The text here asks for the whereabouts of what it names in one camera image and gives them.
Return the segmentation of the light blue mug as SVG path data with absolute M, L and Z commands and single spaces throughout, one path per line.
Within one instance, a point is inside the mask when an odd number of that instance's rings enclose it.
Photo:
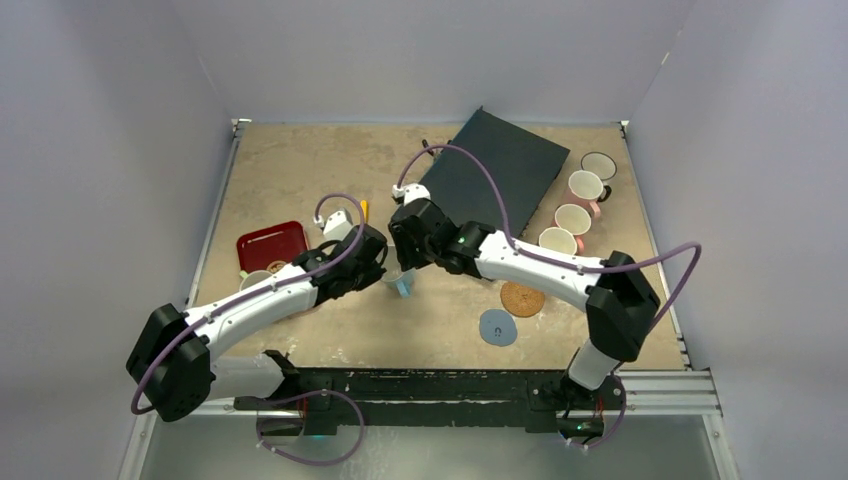
M 383 262 L 383 269 L 385 272 L 381 278 L 382 283 L 393 289 L 402 298 L 410 297 L 412 294 L 415 270 L 402 269 L 394 245 L 389 245 L 387 247 L 387 254 L 385 261 Z

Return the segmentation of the green cup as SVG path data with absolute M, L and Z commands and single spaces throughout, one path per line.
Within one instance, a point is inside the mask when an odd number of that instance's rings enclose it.
M 250 273 L 242 270 L 240 277 L 239 292 L 253 289 L 257 285 L 260 287 L 269 285 L 273 280 L 273 273 L 267 270 L 256 270 Z

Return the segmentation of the blue grey smiley coaster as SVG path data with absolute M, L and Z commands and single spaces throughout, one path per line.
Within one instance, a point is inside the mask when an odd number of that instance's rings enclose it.
M 518 337 L 512 315 L 502 309 L 489 309 L 480 315 L 479 334 L 484 342 L 498 347 L 510 346 Z

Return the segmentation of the woven cork coaster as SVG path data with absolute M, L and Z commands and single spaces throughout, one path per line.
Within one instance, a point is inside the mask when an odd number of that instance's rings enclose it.
M 501 287 L 500 300 L 503 308 L 511 315 L 528 318 L 542 310 L 545 294 L 518 283 L 506 282 Z

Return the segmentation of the pink mug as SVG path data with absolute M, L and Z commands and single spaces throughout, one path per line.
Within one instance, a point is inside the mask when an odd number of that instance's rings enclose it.
M 605 202 L 611 193 L 612 187 L 605 184 L 596 174 L 578 170 L 568 178 L 564 202 L 583 207 L 593 219 L 597 219 L 602 214 L 600 204 Z
M 584 236 L 592 227 L 591 215 L 580 205 L 563 204 L 554 213 L 554 224 L 572 234 L 577 243 L 577 254 L 582 255 L 585 251 Z

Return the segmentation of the pink mug front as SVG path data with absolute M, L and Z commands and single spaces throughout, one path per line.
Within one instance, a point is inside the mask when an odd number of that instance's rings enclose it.
M 605 184 L 596 174 L 578 170 L 568 178 L 564 202 L 583 207 L 593 219 L 597 219 L 602 214 L 600 204 L 605 202 L 611 193 L 612 187 Z

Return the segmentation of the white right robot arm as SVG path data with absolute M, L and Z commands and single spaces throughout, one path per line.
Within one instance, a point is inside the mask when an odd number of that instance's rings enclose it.
M 546 250 L 491 225 L 456 225 L 428 198 L 399 202 L 389 231 L 404 270 L 434 264 L 453 275 L 512 282 L 583 312 L 589 337 L 561 381 L 564 399 L 576 407 L 596 399 L 618 366 L 638 358 L 659 311 L 658 295 L 619 251 L 597 258 Z

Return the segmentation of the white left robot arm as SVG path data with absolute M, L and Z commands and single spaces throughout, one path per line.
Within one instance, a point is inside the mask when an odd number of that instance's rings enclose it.
M 297 399 L 294 367 L 277 351 L 230 358 L 233 346 L 272 323 L 361 291 L 383 273 L 386 237 L 368 224 L 298 255 L 259 283 L 211 304 L 149 316 L 126 363 L 136 381 L 131 410 L 179 420 L 207 400 L 255 397 L 284 409 Z

